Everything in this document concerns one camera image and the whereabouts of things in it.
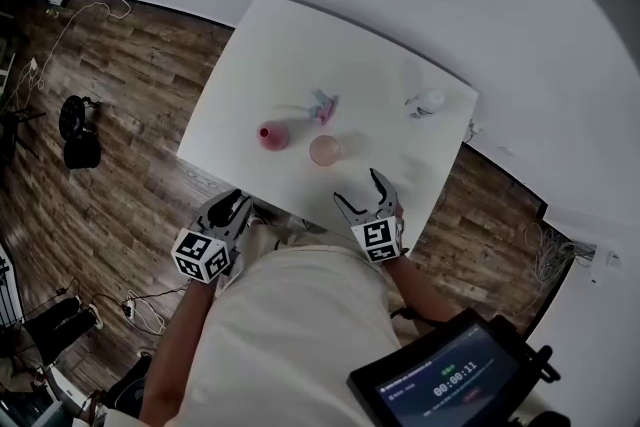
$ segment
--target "white cable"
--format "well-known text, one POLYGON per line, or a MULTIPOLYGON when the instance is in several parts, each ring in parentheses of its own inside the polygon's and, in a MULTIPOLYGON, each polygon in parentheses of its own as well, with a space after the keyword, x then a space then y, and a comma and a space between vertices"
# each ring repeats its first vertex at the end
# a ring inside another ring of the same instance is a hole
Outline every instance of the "white cable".
POLYGON ((24 65, 24 68, 22 68, 22 71, 20 72, 20 78, 18 79, 18 85, 15 87, 15 89, 13 90, 13 93, 11 93, 11 95, 9 96, 9 98, 7 98, 7 103, 5 103, 4 108, 2 109, 2 112, 4 113, 5 110, 7 110, 7 107, 9 107, 9 104, 11 102, 11 99, 16 95, 16 93, 18 92, 18 90, 20 89, 20 86, 22 85, 22 83, 24 82, 24 80, 28 77, 29 78, 29 89, 31 90, 33 88, 33 84, 35 84, 34 80, 36 79, 38 75, 38 69, 35 68, 31 68, 31 61, 29 61, 27 64, 24 65), (29 68, 27 70, 27 73, 25 75, 23 75, 24 70, 26 68, 29 68))
POLYGON ((594 253, 593 248, 577 242, 567 241, 564 235, 552 228, 543 231, 537 223, 530 223, 527 225, 524 230, 524 242, 529 247, 537 248, 533 275, 538 282, 539 290, 535 299, 526 308, 521 310, 519 313, 512 312, 516 317, 527 311, 535 304, 547 285, 554 283, 562 275, 565 267, 569 265, 571 261, 575 260, 583 267, 587 267, 580 263, 578 258, 591 262, 593 260, 594 253), (529 228, 532 226, 536 226, 540 231, 540 241, 537 246, 530 244, 527 238, 529 228))
MULTIPOLYGON (((60 43, 60 40, 62 39, 62 36, 67 31, 67 29, 69 28, 69 25, 71 25, 71 22, 73 22, 75 17, 78 16, 80 13, 82 13, 85 9, 89 9, 89 8, 91 8, 93 6, 104 6, 104 7, 107 8, 109 16, 113 16, 114 18, 116 18, 118 20, 122 20, 125 16, 127 16, 129 13, 131 13, 131 5, 126 0, 119 0, 119 1, 123 2, 127 6, 127 12, 122 14, 122 15, 113 14, 111 12, 111 7, 109 6, 109 4, 106 4, 104 2, 92 2, 91 4, 87 4, 86 6, 83 6, 80 9, 78 9, 78 11, 76 11, 73 14, 73 16, 71 18, 69 18, 69 21, 64 26, 64 29, 62 29, 62 32, 60 33, 60 35, 58 36, 58 39, 54 43, 53 48, 51 48, 51 51, 49 52, 49 55, 47 56, 47 59, 45 60, 44 65, 42 66, 42 69, 40 70, 40 76, 38 77, 38 80, 33 82, 33 78, 35 78, 35 76, 29 79, 29 94, 27 95, 27 101, 24 103, 24 107, 23 108, 25 108, 27 106, 27 104, 29 103, 29 99, 31 98, 31 92, 36 87, 38 88, 38 91, 42 91, 44 89, 45 82, 44 82, 44 79, 42 77, 44 75, 44 71, 47 69, 47 64, 49 64, 49 60, 51 59, 51 56, 53 55, 53 52, 57 48, 58 43, 60 43)), ((24 68, 22 69, 22 72, 20 72, 20 76, 22 76, 23 72, 24 72, 24 68)), ((13 96, 18 92, 18 89, 20 88, 20 85, 22 84, 22 80, 18 81, 18 85, 16 86, 15 90, 13 91, 13 93, 11 94, 9 99, 13 98, 13 96)))
POLYGON ((147 327, 147 329, 149 331, 151 331, 152 333, 156 334, 156 335, 161 335, 162 332, 164 331, 165 327, 166 327, 166 321, 164 320, 164 317, 162 315, 160 315, 153 306, 151 306, 149 304, 148 301, 141 299, 140 296, 134 291, 134 290, 129 290, 127 292, 127 300, 129 301, 133 301, 134 307, 133 307, 133 314, 134 314, 134 319, 135 319, 135 314, 137 313, 138 316, 142 319, 142 322, 144 323, 144 325, 147 327), (158 329, 153 329, 151 326, 149 326, 149 324, 147 323, 146 319, 144 318, 144 316, 140 313, 140 311, 138 311, 135 307, 135 303, 136 301, 140 301, 144 304, 146 304, 149 309, 151 310, 151 313, 153 313, 153 315, 156 318, 156 321, 158 322, 158 329))

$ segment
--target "person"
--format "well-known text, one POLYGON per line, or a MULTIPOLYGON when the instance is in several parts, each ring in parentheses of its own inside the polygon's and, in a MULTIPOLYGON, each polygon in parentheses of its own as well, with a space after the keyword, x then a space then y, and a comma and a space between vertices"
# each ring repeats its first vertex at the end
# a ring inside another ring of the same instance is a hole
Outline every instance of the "person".
MULTIPOLYGON (((244 270, 224 290, 188 286, 139 419, 110 411, 106 427, 371 425, 346 383, 400 348, 382 270, 328 233, 253 225, 243 236, 244 270)), ((384 268, 422 317, 456 314, 408 258, 384 268)))
POLYGON ((16 322, 0 336, 0 384, 12 392, 32 392, 38 368, 52 364, 80 336, 103 322, 98 309, 79 297, 63 299, 24 324, 16 322))

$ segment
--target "power strip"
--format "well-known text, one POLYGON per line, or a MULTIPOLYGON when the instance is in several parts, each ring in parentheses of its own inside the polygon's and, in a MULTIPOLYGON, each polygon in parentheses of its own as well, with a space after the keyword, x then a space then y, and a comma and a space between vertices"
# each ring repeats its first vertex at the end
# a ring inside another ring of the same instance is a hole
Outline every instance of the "power strip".
POLYGON ((122 308, 124 310, 124 314, 129 320, 133 320, 136 315, 136 303, 133 299, 129 299, 122 308))

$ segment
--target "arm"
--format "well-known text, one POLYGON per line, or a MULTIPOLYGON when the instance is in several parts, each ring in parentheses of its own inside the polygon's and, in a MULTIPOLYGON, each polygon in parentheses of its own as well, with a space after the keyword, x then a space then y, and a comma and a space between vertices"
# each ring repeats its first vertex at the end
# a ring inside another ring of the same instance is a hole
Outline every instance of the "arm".
POLYGON ((446 322, 455 317, 456 310, 430 283, 429 278, 416 269, 404 256, 387 260, 384 268, 398 287, 407 306, 429 320, 446 322))
POLYGON ((147 374, 140 421, 162 427, 178 414, 215 286, 192 281, 162 336, 147 374))

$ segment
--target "black monitor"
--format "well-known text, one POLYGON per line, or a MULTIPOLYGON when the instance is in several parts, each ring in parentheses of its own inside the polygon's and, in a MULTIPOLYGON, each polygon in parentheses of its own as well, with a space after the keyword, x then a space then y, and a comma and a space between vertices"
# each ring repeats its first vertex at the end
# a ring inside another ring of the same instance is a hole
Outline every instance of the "black monitor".
MULTIPOLYGON (((426 337, 352 372, 349 387, 380 426, 458 427, 506 420, 543 377, 550 350, 537 357, 515 330, 500 325, 465 310, 426 337)), ((555 371, 548 370, 555 380, 555 371)))

